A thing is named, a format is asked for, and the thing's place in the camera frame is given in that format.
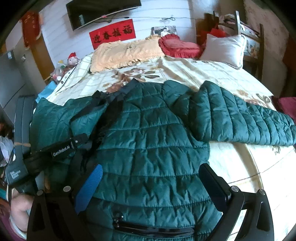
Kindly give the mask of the person's left hand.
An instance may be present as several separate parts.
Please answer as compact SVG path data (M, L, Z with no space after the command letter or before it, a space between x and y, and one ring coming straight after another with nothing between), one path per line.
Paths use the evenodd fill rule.
M15 225L22 231L27 232L29 214L34 197L27 194L19 194L11 200L11 216Z

